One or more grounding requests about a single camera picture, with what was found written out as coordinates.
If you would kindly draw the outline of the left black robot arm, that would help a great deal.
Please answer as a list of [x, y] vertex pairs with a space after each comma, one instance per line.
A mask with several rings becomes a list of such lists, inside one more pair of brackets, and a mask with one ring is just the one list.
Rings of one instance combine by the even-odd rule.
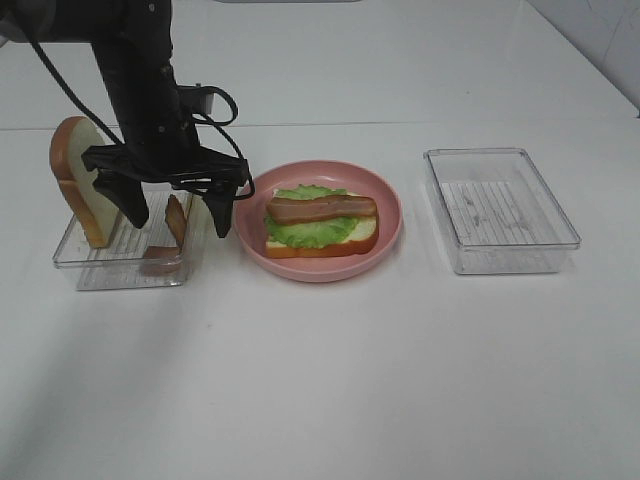
[[255, 192], [241, 152], [227, 155], [201, 145], [196, 128], [222, 132], [227, 121], [211, 116], [220, 96], [233, 116], [233, 98], [214, 86], [182, 86], [171, 65], [172, 4], [169, 1], [4, 1], [1, 34], [28, 43], [72, 103], [107, 136], [112, 131], [73, 92], [42, 46], [90, 44], [122, 135], [82, 153], [97, 177], [96, 192], [140, 228], [149, 211], [145, 183], [167, 183], [202, 198], [216, 233], [225, 237], [233, 205]]

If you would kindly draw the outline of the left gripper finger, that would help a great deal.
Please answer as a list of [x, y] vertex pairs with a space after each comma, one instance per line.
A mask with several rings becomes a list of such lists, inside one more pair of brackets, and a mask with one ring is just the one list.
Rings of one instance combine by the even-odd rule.
[[235, 194], [236, 187], [234, 185], [228, 182], [218, 182], [202, 195], [202, 199], [213, 218], [214, 228], [219, 238], [225, 238], [231, 229]]
[[117, 172], [99, 172], [94, 189], [111, 201], [137, 229], [149, 219], [149, 209], [141, 183]]

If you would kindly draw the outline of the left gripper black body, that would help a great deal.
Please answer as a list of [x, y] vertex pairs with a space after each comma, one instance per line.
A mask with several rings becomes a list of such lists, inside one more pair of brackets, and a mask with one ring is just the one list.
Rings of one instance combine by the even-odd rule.
[[81, 155], [104, 195], [140, 195], [144, 183], [169, 184], [198, 195], [235, 195], [251, 185], [248, 162], [203, 146], [193, 118], [118, 119], [122, 138], [90, 146]]

